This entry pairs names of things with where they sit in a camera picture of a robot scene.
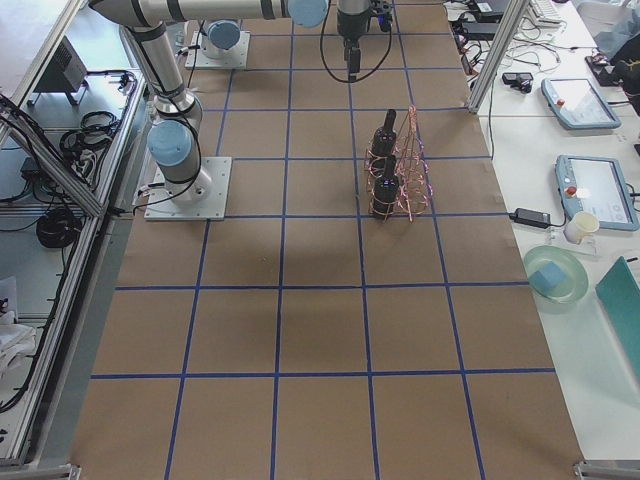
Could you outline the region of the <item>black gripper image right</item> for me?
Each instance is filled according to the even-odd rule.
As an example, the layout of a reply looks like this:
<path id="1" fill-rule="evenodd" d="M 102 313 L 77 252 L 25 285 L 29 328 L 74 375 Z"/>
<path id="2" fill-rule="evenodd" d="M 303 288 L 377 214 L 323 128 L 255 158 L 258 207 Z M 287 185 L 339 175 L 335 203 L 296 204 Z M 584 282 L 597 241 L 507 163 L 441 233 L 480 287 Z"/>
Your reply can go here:
<path id="1" fill-rule="evenodd" d="M 391 30 L 393 14 L 387 1 L 379 0 L 338 0 L 337 31 L 345 40 L 357 41 L 370 30 L 370 22 L 376 19 L 380 30 Z M 347 48 L 347 67 L 349 83 L 357 81 L 361 69 L 361 51 L 359 47 Z"/>

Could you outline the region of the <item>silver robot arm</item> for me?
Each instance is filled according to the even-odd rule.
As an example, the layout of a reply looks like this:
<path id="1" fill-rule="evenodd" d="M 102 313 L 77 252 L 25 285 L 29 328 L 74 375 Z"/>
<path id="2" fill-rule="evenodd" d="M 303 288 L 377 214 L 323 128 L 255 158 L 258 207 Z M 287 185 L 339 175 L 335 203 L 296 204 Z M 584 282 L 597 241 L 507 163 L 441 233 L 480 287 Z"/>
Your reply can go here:
<path id="1" fill-rule="evenodd" d="M 205 35 L 219 49 L 235 44 L 217 41 L 238 20 L 290 19 L 313 28 L 329 13 L 327 1 L 91 1 L 89 7 L 126 33 L 134 59 L 155 95 L 159 123 L 147 148 L 164 176 L 167 203 L 194 204 L 208 192 L 210 178 L 199 147 L 202 107 L 179 72 L 166 32 L 169 22 L 202 21 Z"/>

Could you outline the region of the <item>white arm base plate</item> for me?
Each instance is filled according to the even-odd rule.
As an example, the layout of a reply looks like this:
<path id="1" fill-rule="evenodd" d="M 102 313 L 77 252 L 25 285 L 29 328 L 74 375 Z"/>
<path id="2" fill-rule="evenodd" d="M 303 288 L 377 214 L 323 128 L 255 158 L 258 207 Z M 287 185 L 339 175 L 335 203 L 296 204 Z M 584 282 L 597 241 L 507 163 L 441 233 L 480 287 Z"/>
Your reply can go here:
<path id="1" fill-rule="evenodd" d="M 196 221 L 225 218 L 233 159 L 203 157 L 201 169 L 193 184 L 166 183 L 155 167 L 153 181 L 161 186 L 149 195 L 144 218 L 149 221 Z"/>
<path id="2" fill-rule="evenodd" d="M 250 33 L 240 32 L 240 39 L 236 45 L 228 50 L 214 46 L 206 36 L 195 32 L 191 38 L 191 46 L 198 45 L 200 49 L 191 49 L 185 61 L 185 67 L 196 70 L 244 70 L 247 66 Z"/>

